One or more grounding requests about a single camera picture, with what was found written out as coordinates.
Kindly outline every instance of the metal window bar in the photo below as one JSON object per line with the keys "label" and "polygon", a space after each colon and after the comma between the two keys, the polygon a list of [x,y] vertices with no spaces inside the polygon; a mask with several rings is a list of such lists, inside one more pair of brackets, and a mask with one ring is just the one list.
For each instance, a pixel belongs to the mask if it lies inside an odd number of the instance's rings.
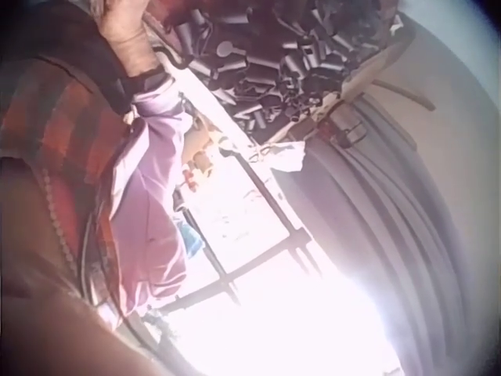
{"label": "metal window bar", "polygon": [[247,273],[251,270],[258,268],[265,262],[270,259],[273,259],[280,253],[284,251],[288,251],[292,257],[292,259],[303,269],[305,273],[310,274],[310,270],[307,265],[305,265],[303,259],[300,257],[299,252],[305,255],[308,263],[313,267],[313,269],[321,274],[318,263],[315,261],[309,250],[306,248],[307,244],[312,240],[309,233],[305,228],[301,227],[300,229],[296,229],[292,222],[287,217],[287,214],[280,207],[279,203],[276,201],[272,193],[268,190],[265,183],[261,180],[255,170],[249,165],[249,163],[238,153],[228,152],[224,150],[225,157],[233,156],[242,166],[243,170],[247,173],[252,183],[256,186],[258,191],[261,193],[263,198],[266,200],[266,203],[273,210],[275,215],[278,217],[280,222],[283,224],[289,235],[280,241],[278,244],[274,245],[267,251],[264,251],[259,256],[250,260],[246,264],[241,267],[233,270],[232,272],[226,272],[225,268],[221,264],[218,259],[218,256],[214,252],[214,249],[211,247],[210,243],[207,241],[207,238],[204,236],[203,232],[200,230],[198,223],[196,222],[193,214],[188,208],[184,209],[184,215],[186,221],[199,233],[201,234],[206,247],[204,249],[204,253],[207,256],[207,259],[211,263],[212,267],[216,270],[219,275],[219,279],[215,282],[208,284],[205,287],[200,288],[197,291],[194,291],[186,296],[181,298],[176,298],[175,301],[166,305],[160,311],[163,314],[169,314],[178,309],[187,309],[190,306],[193,306],[197,303],[200,303],[204,300],[212,298],[221,293],[226,293],[229,297],[236,303],[240,304],[240,300],[238,299],[236,293],[236,285],[235,280]]}

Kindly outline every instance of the hand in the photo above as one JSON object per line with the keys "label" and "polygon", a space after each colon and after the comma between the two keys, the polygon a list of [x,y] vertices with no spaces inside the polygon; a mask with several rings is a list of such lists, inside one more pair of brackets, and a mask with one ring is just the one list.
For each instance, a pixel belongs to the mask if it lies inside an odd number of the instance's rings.
{"label": "hand", "polygon": [[142,15],[150,0],[91,0],[91,14],[109,42],[128,42],[145,33]]}
{"label": "hand", "polygon": [[151,71],[160,61],[151,48],[142,15],[150,0],[91,0],[99,33],[108,41],[129,77]]}

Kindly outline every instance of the pink sleeve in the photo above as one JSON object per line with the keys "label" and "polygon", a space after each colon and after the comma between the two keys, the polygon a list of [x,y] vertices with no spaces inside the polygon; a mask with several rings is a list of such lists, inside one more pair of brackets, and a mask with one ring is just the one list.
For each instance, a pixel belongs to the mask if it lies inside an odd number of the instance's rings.
{"label": "pink sleeve", "polygon": [[171,214],[184,133],[192,124],[168,83],[136,96],[134,104],[147,124],[148,147],[112,220],[126,313],[162,306],[186,278],[186,251]]}

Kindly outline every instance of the curtain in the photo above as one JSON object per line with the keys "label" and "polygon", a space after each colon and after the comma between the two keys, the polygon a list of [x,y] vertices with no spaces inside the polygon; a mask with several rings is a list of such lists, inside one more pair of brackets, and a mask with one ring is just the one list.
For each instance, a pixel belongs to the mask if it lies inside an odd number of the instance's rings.
{"label": "curtain", "polygon": [[412,138],[370,96],[353,107],[364,139],[342,149],[314,137],[300,172],[273,173],[322,249],[375,303],[405,374],[438,374],[464,356],[464,250]]}

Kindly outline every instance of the blue object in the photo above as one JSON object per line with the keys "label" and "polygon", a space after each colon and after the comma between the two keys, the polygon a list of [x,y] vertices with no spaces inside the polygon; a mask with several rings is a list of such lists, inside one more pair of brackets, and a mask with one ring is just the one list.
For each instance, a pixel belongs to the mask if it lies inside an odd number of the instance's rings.
{"label": "blue object", "polygon": [[193,258],[198,252],[204,249],[205,243],[202,236],[192,228],[184,219],[176,221],[176,225],[185,243],[188,259]]}

